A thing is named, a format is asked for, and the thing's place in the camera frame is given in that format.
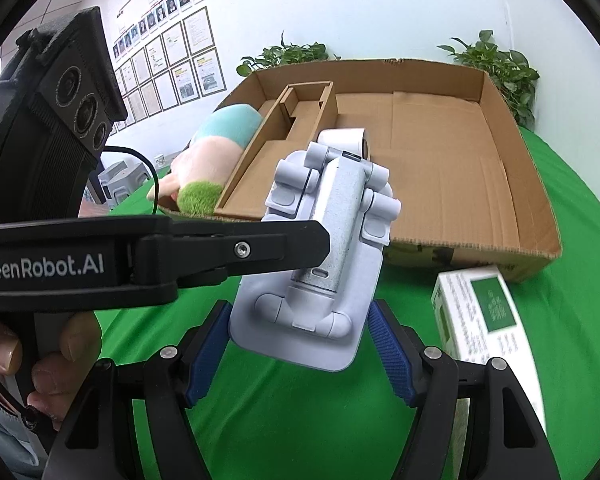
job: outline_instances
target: green square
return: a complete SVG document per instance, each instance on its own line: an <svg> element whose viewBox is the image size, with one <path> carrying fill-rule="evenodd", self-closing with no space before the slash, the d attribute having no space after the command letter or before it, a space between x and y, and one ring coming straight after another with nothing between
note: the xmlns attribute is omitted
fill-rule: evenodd
<svg viewBox="0 0 600 480"><path fill-rule="evenodd" d="M509 301L504 295L497 276L483 280L473 280L471 285L487 323L488 332L508 328L516 324L509 307Z"/></svg>

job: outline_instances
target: cardboard box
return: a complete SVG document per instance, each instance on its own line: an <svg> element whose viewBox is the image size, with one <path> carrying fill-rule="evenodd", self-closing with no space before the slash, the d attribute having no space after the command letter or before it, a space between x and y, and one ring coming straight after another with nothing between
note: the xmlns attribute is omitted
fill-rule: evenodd
<svg viewBox="0 0 600 480"><path fill-rule="evenodd" d="M366 128L402 211L385 261L407 267L497 264L519 281L558 258L551 205L516 123L479 70L423 60L346 60L254 72L219 107L265 118L216 206L259 220L280 158L322 129Z"/></svg>
<svg viewBox="0 0 600 480"><path fill-rule="evenodd" d="M515 373L546 433L536 364L518 310L498 269L441 272L431 304L446 354L480 364L502 357ZM468 418L469 400L459 399L451 437L454 478L462 462Z"/></svg>

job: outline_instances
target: white wall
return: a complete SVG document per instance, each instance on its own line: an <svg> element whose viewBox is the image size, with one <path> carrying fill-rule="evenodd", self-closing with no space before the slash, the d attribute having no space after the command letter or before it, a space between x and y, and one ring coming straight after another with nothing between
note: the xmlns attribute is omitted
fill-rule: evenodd
<svg viewBox="0 0 600 480"><path fill-rule="evenodd" d="M119 37L116 14L126 1L83 1L85 7L101 6L110 46ZM319 41L344 58L448 60L437 44L452 43L450 36L472 42L478 31L491 28L502 49L520 50L539 70L536 132L600 199L600 48L562 0L205 0L205 5L229 90L242 80L235 73L240 58L277 44L282 30L288 41ZM125 8L129 24L147 10L147 0L133 0ZM110 143L131 146L150 159L179 150L225 95L158 114ZM103 155L105 165L115 160Z"/></svg>

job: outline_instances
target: green plush hair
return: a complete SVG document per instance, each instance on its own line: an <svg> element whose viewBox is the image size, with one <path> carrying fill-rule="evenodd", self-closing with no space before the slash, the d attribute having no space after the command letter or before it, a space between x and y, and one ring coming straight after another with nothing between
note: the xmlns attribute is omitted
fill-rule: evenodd
<svg viewBox="0 0 600 480"><path fill-rule="evenodd" d="M187 215L212 216L221 194L220 184L206 180L189 182L178 193L178 208Z"/></svg>

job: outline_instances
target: stuffed animal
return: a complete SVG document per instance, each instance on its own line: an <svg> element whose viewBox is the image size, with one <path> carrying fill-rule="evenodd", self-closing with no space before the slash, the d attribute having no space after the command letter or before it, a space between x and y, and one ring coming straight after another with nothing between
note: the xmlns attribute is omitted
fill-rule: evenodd
<svg viewBox="0 0 600 480"><path fill-rule="evenodd" d="M261 122L262 116L247 104L213 112L189 147L173 160L171 173L160 179L158 202L165 205L173 200L184 214L211 216L224 185ZM154 196L152 187L146 197L153 201Z"/></svg>

